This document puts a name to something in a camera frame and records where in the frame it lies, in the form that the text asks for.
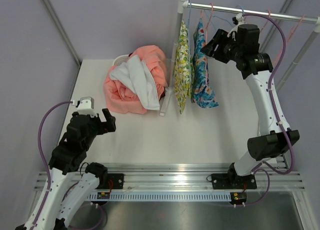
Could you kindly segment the pink skirt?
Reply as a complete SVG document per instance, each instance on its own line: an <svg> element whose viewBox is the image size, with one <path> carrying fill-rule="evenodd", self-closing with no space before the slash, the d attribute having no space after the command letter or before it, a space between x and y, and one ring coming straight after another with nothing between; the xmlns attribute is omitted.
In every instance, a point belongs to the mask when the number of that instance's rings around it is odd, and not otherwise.
<svg viewBox="0 0 320 230"><path fill-rule="evenodd" d="M112 66L103 84L109 110L121 114L160 110L160 99L168 86L166 64L164 52L156 45L147 45Z"/></svg>

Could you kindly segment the yellow lemon print skirt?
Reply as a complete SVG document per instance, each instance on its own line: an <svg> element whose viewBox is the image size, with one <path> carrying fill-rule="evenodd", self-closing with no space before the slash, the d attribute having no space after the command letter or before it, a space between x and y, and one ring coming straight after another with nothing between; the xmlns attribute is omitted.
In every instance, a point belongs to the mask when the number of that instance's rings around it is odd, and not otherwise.
<svg viewBox="0 0 320 230"><path fill-rule="evenodd" d="M184 112L187 100L192 96L194 72L190 51L189 30L185 22L182 20L173 72L174 92L180 114Z"/></svg>

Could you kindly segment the white skirt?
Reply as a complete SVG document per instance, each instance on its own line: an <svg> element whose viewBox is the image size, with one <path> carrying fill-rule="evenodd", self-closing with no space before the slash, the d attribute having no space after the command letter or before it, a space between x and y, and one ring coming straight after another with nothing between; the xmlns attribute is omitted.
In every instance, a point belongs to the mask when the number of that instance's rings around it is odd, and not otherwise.
<svg viewBox="0 0 320 230"><path fill-rule="evenodd" d="M146 110L158 111L160 109L155 80L146 62L141 61L138 55L116 66L109 77L114 82L121 84L118 92L125 100L137 98Z"/></svg>

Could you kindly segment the blue floral skirt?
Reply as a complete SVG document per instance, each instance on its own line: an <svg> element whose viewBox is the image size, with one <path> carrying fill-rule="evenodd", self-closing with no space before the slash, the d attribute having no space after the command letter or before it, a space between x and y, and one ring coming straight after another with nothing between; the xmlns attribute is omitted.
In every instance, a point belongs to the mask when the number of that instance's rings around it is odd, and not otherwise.
<svg viewBox="0 0 320 230"><path fill-rule="evenodd" d="M219 106L215 92L209 82L209 66L207 56L201 52L206 45L206 34L203 17L199 18L193 33L194 53L192 63L194 67L194 80L191 100L201 108L215 108Z"/></svg>

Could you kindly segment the red plaid skirt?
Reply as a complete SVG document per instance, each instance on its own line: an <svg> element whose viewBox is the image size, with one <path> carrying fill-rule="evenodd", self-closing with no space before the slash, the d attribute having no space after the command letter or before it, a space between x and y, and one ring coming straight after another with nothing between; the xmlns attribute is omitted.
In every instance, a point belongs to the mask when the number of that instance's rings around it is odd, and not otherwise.
<svg viewBox="0 0 320 230"><path fill-rule="evenodd" d="M139 98L141 104L154 109L161 99L166 80L159 57L152 55L146 61L131 54L126 62L128 80L123 84Z"/></svg>

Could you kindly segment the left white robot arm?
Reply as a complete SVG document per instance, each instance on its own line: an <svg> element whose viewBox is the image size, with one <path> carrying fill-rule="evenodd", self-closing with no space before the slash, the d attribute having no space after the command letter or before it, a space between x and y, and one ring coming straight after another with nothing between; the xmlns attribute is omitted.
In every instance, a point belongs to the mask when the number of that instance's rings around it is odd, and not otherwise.
<svg viewBox="0 0 320 230"><path fill-rule="evenodd" d="M71 193L68 186L87 157L87 151L96 136L116 131L116 118L107 108L102 109L105 121L99 115L75 111L59 144L52 151L49 173L40 198L26 223L19 230L66 230L88 195L96 188L107 186L108 169L93 162Z"/></svg>

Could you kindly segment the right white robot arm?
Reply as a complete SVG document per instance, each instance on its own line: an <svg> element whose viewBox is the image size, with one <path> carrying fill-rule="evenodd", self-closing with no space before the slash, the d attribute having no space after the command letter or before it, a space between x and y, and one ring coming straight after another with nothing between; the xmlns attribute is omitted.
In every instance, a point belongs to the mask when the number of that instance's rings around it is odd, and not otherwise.
<svg viewBox="0 0 320 230"><path fill-rule="evenodd" d="M229 166L227 173L213 173L215 190L257 188L254 170L286 153L299 140L283 115L274 85L273 65L267 53L259 52L260 30L255 24L238 25L235 31L218 29L200 51L227 64L236 63L248 85L259 120L259 136L247 140L247 152Z"/></svg>

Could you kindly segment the pink hanger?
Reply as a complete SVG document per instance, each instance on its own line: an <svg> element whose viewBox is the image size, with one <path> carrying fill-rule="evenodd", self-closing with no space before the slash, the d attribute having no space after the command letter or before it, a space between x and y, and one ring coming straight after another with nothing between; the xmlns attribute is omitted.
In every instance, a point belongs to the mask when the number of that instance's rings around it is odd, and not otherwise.
<svg viewBox="0 0 320 230"><path fill-rule="evenodd" d="M302 21L304 20L304 18L305 18L305 15L303 15L303 16L301 17L301 19L299 20L299 22L290 29L289 33L288 33L287 36L285 37L286 44L288 44L288 43L291 41L293 35L295 34L297 28L300 26L300 24L302 23ZM281 57L281 55L282 55L282 52L283 52L283 48L281 48L281 50L279 51L279 53L278 53L278 55L276 56L275 60L273 61L273 65L274 65L274 66L276 66L277 63L279 62L280 57Z"/></svg>
<svg viewBox="0 0 320 230"><path fill-rule="evenodd" d="M204 24L204 39L205 39L205 44L208 43L208 28L209 25L212 23L211 19L213 17L213 13L214 13L214 7L213 4L210 4L210 15L207 15L206 10L201 10L200 11L200 15L202 17L202 21Z"/></svg>
<svg viewBox="0 0 320 230"><path fill-rule="evenodd" d="M269 9L266 10L268 12L268 19L265 21L264 25L260 29L260 37L262 36L262 32L266 28L267 24L269 23L269 19L271 19L271 11Z"/></svg>

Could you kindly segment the blue hanger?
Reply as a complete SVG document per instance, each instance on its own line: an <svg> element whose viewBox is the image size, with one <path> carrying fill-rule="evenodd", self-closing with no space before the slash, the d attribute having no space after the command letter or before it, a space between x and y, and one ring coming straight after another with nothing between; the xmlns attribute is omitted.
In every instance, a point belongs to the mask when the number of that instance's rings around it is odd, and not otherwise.
<svg viewBox="0 0 320 230"><path fill-rule="evenodd" d="M192 2L188 0L188 19L187 19L187 37L188 37L188 49L191 50L190 47L190 19L191 19L191 9L192 9Z"/></svg>
<svg viewBox="0 0 320 230"><path fill-rule="evenodd" d="M210 12L211 12L211 10L206 10L206 13L207 13L208 16L210 15ZM217 30L217 25L214 24L214 18L219 19L220 22L224 21L224 22L228 23L231 27L235 26L235 24L233 23L233 20L232 20L232 18L230 16L227 16L225 14L221 15L221 14L213 13L213 16L212 16L212 19L211 19L211 25L213 26L214 30Z"/></svg>

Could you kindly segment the blue hanger leftmost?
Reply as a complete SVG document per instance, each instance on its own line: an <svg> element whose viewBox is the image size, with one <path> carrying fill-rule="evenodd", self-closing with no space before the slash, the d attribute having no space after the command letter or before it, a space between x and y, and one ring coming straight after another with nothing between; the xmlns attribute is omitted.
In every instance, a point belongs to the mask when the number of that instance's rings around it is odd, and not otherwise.
<svg viewBox="0 0 320 230"><path fill-rule="evenodd" d="M190 19L191 19L191 9L192 9L192 2L188 0L188 19L187 19L187 37L188 37L188 49L191 50L190 47Z"/></svg>

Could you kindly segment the pink hanger rightmost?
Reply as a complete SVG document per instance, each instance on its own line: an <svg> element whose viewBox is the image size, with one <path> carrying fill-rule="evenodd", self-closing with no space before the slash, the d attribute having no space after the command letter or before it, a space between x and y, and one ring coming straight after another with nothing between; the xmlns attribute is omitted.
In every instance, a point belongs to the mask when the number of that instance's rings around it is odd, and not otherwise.
<svg viewBox="0 0 320 230"><path fill-rule="evenodd" d="M290 29L289 33L288 33L287 36L285 37L286 44L288 44L288 43L291 41L293 35L295 34L297 28L300 26L300 24L302 23L302 21L304 20L304 18L305 18L305 15L303 15L303 16L301 17L301 19L299 20L299 22ZM276 66L277 63L279 62L280 57L281 57L281 55L282 55L282 52L283 52L283 48L281 48L281 50L279 51L279 53L278 53L278 55L276 56L275 60L273 61L273 65L274 65L274 66Z"/></svg>

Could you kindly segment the white metal clothes rack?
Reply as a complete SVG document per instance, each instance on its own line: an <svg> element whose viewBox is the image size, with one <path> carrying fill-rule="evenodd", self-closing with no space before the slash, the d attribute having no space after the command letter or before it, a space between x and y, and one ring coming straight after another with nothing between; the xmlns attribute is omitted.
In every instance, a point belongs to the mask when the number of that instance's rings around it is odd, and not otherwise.
<svg viewBox="0 0 320 230"><path fill-rule="evenodd" d="M285 84L286 80L289 78L293 70L296 68L302 57L305 55L307 50L310 48L311 44L315 41L317 36L320 35L320 18L317 16L312 17L300 17L300 16L294 16L294 15L288 15L285 13L267 13L262 11L254 11L254 10L244 10L241 6L237 7L225 7L225 6L211 6L207 4L200 4L200 3L192 3L189 0L178 0L177 3L177 17L174 24L174 31L173 31L173 44L172 44L172 55L169 65L169 71L168 71L168 80L169 80L169 87L165 89L165 97L162 103L162 106L160 108L159 115L164 117L166 115L170 98L173 95L173 89L174 89L174 79L173 79L173 71L175 67L176 62L176 50L178 46L179 41L179 34L180 34L180 27L181 22L183 19L183 13L184 9L200 9L200 10L210 10L213 9L216 12L223 12L223 13L231 13L231 14L242 14L242 15L258 15L258 16L267 16L272 19L276 19L276 24L280 23L281 20L284 21L294 21L294 22L301 22L301 23L309 23L314 24L314 29L312 30L310 36L302 46L302 48L299 50L298 54L295 56L292 63L289 65L288 69L284 73L283 77L280 79L279 84L276 86L277 90L280 90L282 86Z"/></svg>

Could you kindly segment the white perforated plastic basket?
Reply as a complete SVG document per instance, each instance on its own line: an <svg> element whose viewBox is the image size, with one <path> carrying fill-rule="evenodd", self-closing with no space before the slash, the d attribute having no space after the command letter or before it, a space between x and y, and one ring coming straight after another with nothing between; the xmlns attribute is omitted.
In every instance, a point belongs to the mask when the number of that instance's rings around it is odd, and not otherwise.
<svg viewBox="0 0 320 230"><path fill-rule="evenodd" d="M124 55L120 55L118 57L116 57L112 63L113 66L119 66L122 63L126 63L127 60L129 59L129 55L128 54L124 54Z"/></svg>

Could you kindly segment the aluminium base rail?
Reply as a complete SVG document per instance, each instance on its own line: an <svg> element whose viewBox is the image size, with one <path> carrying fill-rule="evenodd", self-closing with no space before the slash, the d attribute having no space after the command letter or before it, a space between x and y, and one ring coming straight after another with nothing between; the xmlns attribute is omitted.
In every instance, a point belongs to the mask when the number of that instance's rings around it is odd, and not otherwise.
<svg viewBox="0 0 320 230"><path fill-rule="evenodd" d="M108 173L124 174L123 190L125 192L205 192L211 191L212 183L209 175L226 173L229 163L201 164L121 164L102 163L108 168ZM280 175L263 167L270 176L270 191L296 192L305 191L302 177L298 171ZM34 191L41 191L46 181L46 173L41 171L36 176ZM267 176L264 172L255 175L256 190L259 192L267 187Z"/></svg>

